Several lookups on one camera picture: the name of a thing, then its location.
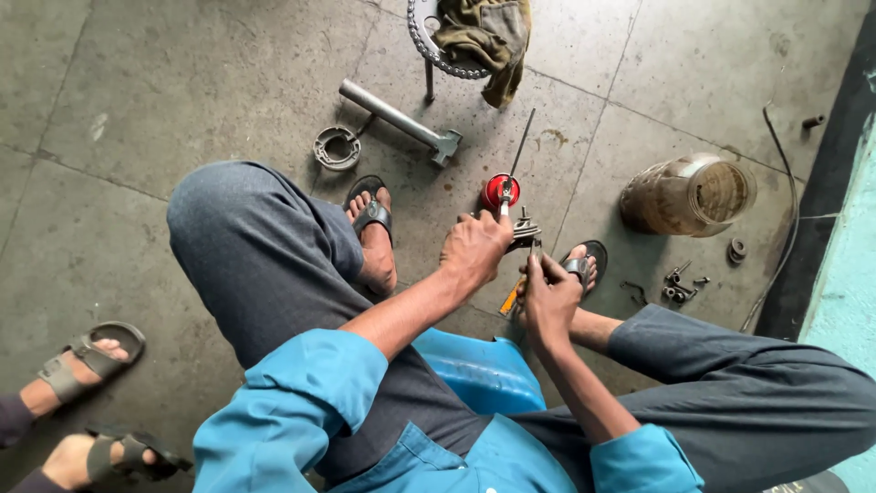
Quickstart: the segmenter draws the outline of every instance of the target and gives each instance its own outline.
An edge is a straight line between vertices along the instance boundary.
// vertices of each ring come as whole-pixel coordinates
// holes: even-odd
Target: shirt sleeve
[[[644,425],[590,450],[596,493],[691,493],[704,485],[668,430]]]
[[[314,329],[246,372],[194,436],[194,493],[314,491],[301,474],[346,424],[359,429],[386,358],[351,332]]]

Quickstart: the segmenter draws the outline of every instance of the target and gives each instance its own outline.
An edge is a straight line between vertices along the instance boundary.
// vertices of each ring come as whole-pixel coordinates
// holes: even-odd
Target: gray trousers
[[[349,282],[362,249],[337,205],[253,162],[195,170],[167,210],[171,248],[245,368],[315,327],[371,306]],[[741,335],[649,305],[614,331],[608,355],[666,385],[622,396],[640,422],[670,430],[708,492],[802,479],[876,441],[876,384],[821,348]],[[580,491],[590,443],[561,407],[511,416]],[[369,416],[335,436],[316,472],[338,484],[376,464],[408,421],[464,456],[489,417],[472,412],[412,348],[392,361]]]

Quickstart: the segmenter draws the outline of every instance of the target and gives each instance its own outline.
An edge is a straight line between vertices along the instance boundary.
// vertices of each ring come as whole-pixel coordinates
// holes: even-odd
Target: blue plastic stool
[[[477,414],[544,411],[544,396],[523,353],[508,339],[492,342],[429,328],[413,342],[438,376]]]

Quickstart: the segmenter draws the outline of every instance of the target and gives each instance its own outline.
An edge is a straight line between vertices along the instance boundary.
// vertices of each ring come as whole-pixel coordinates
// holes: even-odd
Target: concrete floor
[[[3,0],[0,2],[0,371],[4,389],[32,378],[76,333],[125,320],[149,340],[145,358],[87,402],[39,425],[3,454],[0,488],[43,461],[89,419],[151,430],[189,450],[198,425],[240,384],[230,347],[167,245],[166,200],[199,165],[268,162],[304,189],[339,201],[352,173],[321,171],[313,138],[356,127],[361,109],[337,95],[359,82],[435,129],[463,136],[454,162],[377,122],[359,175],[393,193],[402,288],[428,274],[458,213],[483,180],[507,170],[530,108],[519,166],[521,204],[562,255],[599,238],[611,253],[585,307],[636,311],[622,280],[659,299],[661,278],[692,259],[713,283],[682,311],[737,328],[781,252],[787,176],[760,115],[774,85],[774,120],[802,190],[868,0],[616,0],[534,2],[533,39],[517,98],[488,107],[482,82],[436,71],[438,100],[422,105],[422,60],[401,16],[406,0]],[[619,223],[619,191],[638,171],[691,151],[738,161],[758,179],[757,203],[710,239],[646,237]],[[731,269],[730,237],[749,258]],[[496,314],[517,278],[499,278],[439,326],[478,338],[512,335]],[[619,394],[656,382],[582,351]],[[537,362],[550,404],[559,401]],[[174,478],[162,489],[186,491]]]

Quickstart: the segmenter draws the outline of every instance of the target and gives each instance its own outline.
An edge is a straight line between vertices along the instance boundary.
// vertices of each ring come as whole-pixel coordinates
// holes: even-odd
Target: blue shirt
[[[313,492],[301,471],[320,460],[344,423],[359,429],[386,367],[383,354],[351,332],[314,329],[288,340],[246,372],[230,404],[195,434],[194,493]],[[590,467],[596,493],[690,493],[703,486],[672,434],[655,425],[592,447]],[[576,490],[550,452],[501,415],[465,459],[408,423],[378,465],[331,490],[451,491]]]

